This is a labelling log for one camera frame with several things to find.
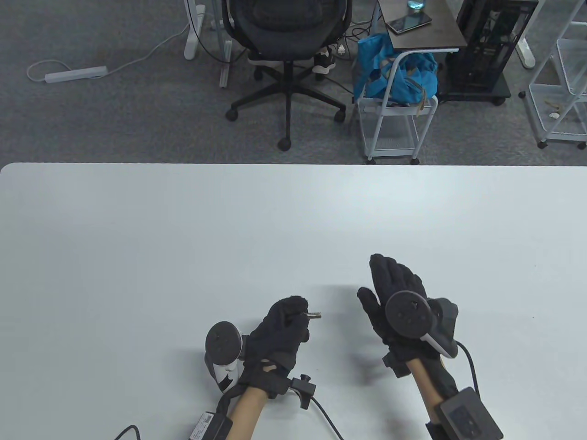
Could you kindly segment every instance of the shoe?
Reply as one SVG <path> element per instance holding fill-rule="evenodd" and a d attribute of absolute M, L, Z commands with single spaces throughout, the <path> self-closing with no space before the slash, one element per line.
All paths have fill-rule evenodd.
<path fill-rule="evenodd" d="M 249 64 L 252 64 L 253 66 L 265 66 L 274 69 L 281 65 L 281 61 L 266 60 L 261 56 L 260 53 L 253 52 L 252 50 L 249 50 L 249 55 L 247 56 L 247 59 L 249 61 Z"/>
<path fill-rule="evenodd" d="M 325 75 L 334 67 L 336 67 L 336 62 L 331 48 L 322 49 L 320 53 L 314 55 L 314 67 L 312 68 L 314 73 Z"/>

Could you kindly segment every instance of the office chair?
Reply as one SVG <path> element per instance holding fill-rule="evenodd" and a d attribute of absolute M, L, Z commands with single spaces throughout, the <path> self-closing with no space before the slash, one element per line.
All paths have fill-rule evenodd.
<path fill-rule="evenodd" d="M 233 102 L 226 118 L 235 121 L 239 107 L 283 93 L 285 137 L 278 143 L 282 151 L 291 148 L 289 128 L 294 93 L 338 107 L 334 119 L 343 122 L 346 116 L 343 103 L 301 84 L 302 79 L 312 74 L 311 67 L 297 75 L 293 73 L 295 61 L 310 59 L 321 48 L 336 43 L 349 27 L 351 17 L 352 0 L 222 0 L 222 18 L 227 33 L 263 58 L 284 63 L 283 73 L 270 67 L 256 66 L 255 80 L 260 81 L 265 73 L 276 82 Z"/>

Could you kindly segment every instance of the chair caster wheel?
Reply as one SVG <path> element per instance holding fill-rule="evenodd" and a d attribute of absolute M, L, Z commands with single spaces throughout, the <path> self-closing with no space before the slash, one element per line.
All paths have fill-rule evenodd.
<path fill-rule="evenodd" d="M 493 104 L 495 107 L 499 107 L 500 105 L 505 103 L 505 98 L 493 98 L 491 100 L 491 104 Z"/>
<path fill-rule="evenodd" d="M 277 148 L 281 151 L 288 151 L 292 147 L 292 141 L 284 137 L 277 143 Z"/>
<path fill-rule="evenodd" d="M 344 110 L 339 110 L 334 115 L 334 121 L 336 122 L 344 122 L 346 117 L 346 112 Z"/>
<path fill-rule="evenodd" d="M 226 112 L 226 114 L 224 116 L 230 122 L 234 122 L 238 119 L 238 111 L 236 109 L 230 109 Z"/>

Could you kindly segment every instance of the human arm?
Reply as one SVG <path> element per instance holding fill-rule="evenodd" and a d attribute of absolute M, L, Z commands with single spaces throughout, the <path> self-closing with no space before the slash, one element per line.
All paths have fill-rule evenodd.
<path fill-rule="evenodd" d="M 268 398 L 266 391 L 248 387 L 230 415 L 232 428 L 226 440 L 251 440 L 257 420 Z"/>

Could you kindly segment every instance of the gloved hand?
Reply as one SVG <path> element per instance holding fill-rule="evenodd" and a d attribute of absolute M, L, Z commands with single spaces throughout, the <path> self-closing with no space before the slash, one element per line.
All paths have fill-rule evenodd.
<path fill-rule="evenodd" d="M 393 258 L 384 257 L 378 253 L 371 256 L 369 266 L 379 302 L 373 292 L 366 287 L 359 289 L 357 297 L 363 305 L 363 310 L 369 316 L 375 333 L 388 346 L 390 354 L 397 363 L 392 367 L 396 376 L 410 374 L 405 363 L 420 359 L 437 391 L 445 398 L 456 395 L 458 392 L 456 383 L 444 369 L 438 351 L 427 342 L 399 335 L 387 322 L 385 316 L 387 300 L 396 292 L 410 290 L 424 298 L 427 297 L 420 277 Z"/>
<path fill-rule="evenodd" d="M 244 371 L 239 383 L 260 388 L 269 398 L 285 394 L 289 372 L 295 366 L 299 345 L 307 342 L 308 302 L 291 296 L 271 306 L 263 322 L 247 337 Z"/>
<path fill-rule="evenodd" d="M 426 291 L 420 277 L 413 274 L 409 268 L 397 263 L 393 258 L 384 257 L 378 253 L 371 256 L 369 266 L 379 302 L 373 292 L 366 287 L 359 289 L 357 297 L 363 305 L 363 310 L 369 316 L 375 333 L 379 335 L 400 363 L 423 357 L 439 358 L 438 351 L 428 343 L 399 335 L 385 317 L 385 304 L 396 292 L 411 290 L 426 298 Z"/>

